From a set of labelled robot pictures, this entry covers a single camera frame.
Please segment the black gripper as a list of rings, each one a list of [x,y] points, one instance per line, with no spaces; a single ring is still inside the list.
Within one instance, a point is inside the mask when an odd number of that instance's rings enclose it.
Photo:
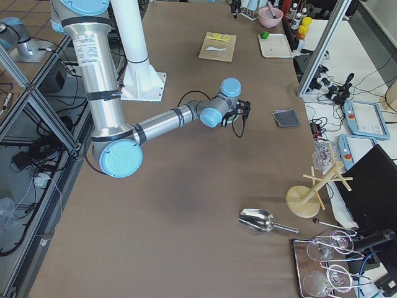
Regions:
[[[238,114],[238,109],[235,107],[234,109],[230,109],[224,116],[224,118],[221,121],[221,127],[226,127],[226,121],[228,120],[229,116],[231,115],[237,115]]]
[[[231,13],[233,13],[233,18],[237,19],[238,15],[237,13],[239,12],[239,4],[236,2],[231,3]]]

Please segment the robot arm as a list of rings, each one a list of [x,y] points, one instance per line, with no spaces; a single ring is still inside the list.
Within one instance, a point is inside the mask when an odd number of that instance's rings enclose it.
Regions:
[[[138,124],[126,122],[122,100],[158,101],[166,75],[150,64],[140,10],[136,1],[52,1],[51,24],[73,41],[89,101],[94,131],[92,150],[104,174],[124,178],[138,170],[142,144],[164,133],[201,120],[216,127],[239,105],[241,83],[226,78],[209,101],[190,101]],[[128,61],[122,85],[108,43],[112,8]]]
[[[238,14],[241,12],[241,1],[240,0],[230,0],[226,1],[226,3],[229,5],[231,14],[234,19],[238,17]]]

